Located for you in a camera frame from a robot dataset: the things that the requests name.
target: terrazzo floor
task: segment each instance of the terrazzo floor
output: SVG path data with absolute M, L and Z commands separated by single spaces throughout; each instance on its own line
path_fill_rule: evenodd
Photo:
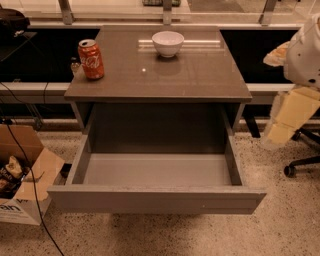
M 63 129 L 38 135 L 71 163 L 80 132 Z M 294 179 L 283 174 L 318 149 L 302 137 L 267 151 L 245 129 L 235 139 L 248 186 L 267 191 L 252 215 L 76 214 L 52 202 L 45 223 L 64 255 L 319 255 L 319 166 L 299 167 Z M 60 254 L 42 226 L 0 223 L 0 256 L 10 255 Z

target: small white bowl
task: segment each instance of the small white bowl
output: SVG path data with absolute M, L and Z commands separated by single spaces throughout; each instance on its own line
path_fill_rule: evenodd
M 170 58 L 176 55 L 183 44 L 183 35 L 173 31 L 162 31 L 152 36 L 152 42 L 161 56 Z

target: white box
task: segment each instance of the white box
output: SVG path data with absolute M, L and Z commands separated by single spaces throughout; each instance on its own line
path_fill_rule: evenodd
M 39 206 L 42 216 L 44 216 L 51 202 L 47 188 L 61 179 L 59 173 L 64 165 L 64 160 L 42 145 L 31 126 L 11 125 L 10 129 L 25 151 L 28 160 L 32 163 Z M 7 164 L 11 155 L 19 160 L 25 160 L 23 152 L 13 139 L 9 128 L 6 125 L 0 125 L 1 164 Z M 31 225 L 41 224 L 31 172 L 12 199 L 0 198 L 0 221 Z

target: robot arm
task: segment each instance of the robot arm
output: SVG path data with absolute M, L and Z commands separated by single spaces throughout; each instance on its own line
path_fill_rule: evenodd
M 314 15 L 264 62 L 284 66 L 284 76 L 296 84 L 276 96 L 262 143 L 267 148 L 285 145 L 320 107 L 320 14 Z
M 310 18 L 292 37 L 284 76 L 295 84 L 320 89 L 320 14 Z

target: coca-cola can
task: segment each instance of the coca-cola can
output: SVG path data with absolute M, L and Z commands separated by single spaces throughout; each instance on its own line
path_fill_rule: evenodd
M 79 42 L 79 57 L 83 71 L 89 79 L 99 79 L 104 76 L 102 56 L 97 42 L 85 39 Z

